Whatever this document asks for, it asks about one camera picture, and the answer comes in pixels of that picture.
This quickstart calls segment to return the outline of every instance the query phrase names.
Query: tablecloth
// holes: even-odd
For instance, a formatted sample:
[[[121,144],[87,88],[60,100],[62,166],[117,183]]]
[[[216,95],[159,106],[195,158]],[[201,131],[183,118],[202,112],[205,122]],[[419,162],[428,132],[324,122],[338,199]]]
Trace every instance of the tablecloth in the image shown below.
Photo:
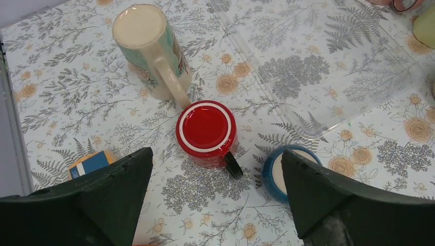
[[[218,0],[221,6],[237,5],[241,13],[254,2],[258,7],[251,14],[256,16],[268,11],[270,1]],[[344,0],[313,2],[321,11],[339,8]],[[127,66],[111,27],[122,10],[139,3],[155,4],[167,14],[192,68],[189,97],[222,102],[236,116],[240,146],[235,156],[245,173],[242,179],[234,181],[225,169],[195,166],[174,138],[181,109],[147,95]],[[34,187],[68,180],[68,167],[88,153],[110,150],[122,157],[151,146],[153,173],[134,243],[168,246],[303,245],[289,206],[272,200],[260,180],[267,154],[286,144],[305,146],[323,166],[371,186],[434,199],[435,51],[412,34],[412,21],[431,4],[435,1],[427,0],[400,15],[389,7],[372,13],[398,42],[397,52],[404,49],[425,69],[421,86],[316,140],[301,138],[292,124],[280,120],[280,103],[264,95],[242,59],[244,51],[230,41],[212,6],[201,0],[72,0],[5,28],[3,42]],[[320,38],[324,27],[318,26],[320,32],[310,37]],[[336,63],[329,69],[349,66]],[[227,76],[234,73],[237,79]],[[340,93],[327,88],[325,98],[340,99]],[[313,98],[310,107],[322,100]]]

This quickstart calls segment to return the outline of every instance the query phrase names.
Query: plastic tray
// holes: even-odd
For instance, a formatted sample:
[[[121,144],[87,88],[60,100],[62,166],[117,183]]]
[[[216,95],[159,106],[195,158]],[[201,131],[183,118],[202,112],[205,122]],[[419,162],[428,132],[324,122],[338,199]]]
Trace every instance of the plastic tray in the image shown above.
[[[420,65],[378,25],[388,8],[356,0],[206,1],[283,122],[306,138],[424,83]]]

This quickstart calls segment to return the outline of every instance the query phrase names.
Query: cream mug handle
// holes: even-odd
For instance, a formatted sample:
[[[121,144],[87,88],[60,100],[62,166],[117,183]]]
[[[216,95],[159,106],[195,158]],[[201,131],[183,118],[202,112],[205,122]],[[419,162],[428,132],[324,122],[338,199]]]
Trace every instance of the cream mug handle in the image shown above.
[[[183,87],[180,85],[180,82],[168,62],[160,58],[155,62],[155,66],[160,77],[162,77],[175,101],[180,104],[181,108],[185,109],[191,105],[190,99],[187,97],[186,92],[183,90]]]

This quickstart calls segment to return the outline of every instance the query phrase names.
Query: light green mug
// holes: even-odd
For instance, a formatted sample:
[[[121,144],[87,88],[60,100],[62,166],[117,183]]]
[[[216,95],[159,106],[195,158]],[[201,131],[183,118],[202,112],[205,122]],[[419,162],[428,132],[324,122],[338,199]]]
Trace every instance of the light green mug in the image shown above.
[[[192,73],[165,14],[148,4],[124,10],[113,23],[113,39],[149,95],[175,99],[184,109]]]

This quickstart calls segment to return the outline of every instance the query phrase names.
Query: mug handle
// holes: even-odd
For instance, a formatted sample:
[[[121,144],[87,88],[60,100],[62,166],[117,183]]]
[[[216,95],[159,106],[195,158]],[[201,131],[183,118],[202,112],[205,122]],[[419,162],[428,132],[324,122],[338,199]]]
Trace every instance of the mug handle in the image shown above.
[[[224,155],[224,160],[227,163],[225,167],[234,179],[237,180],[243,177],[243,171],[231,152],[228,151],[228,153]]]
[[[162,77],[175,101],[180,104],[181,108],[185,109],[191,105],[190,99],[187,97],[186,92],[183,90],[183,87],[180,85],[180,82],[168,62],[164,59],[159,59],[156,61],[155,66],[160,77]]]

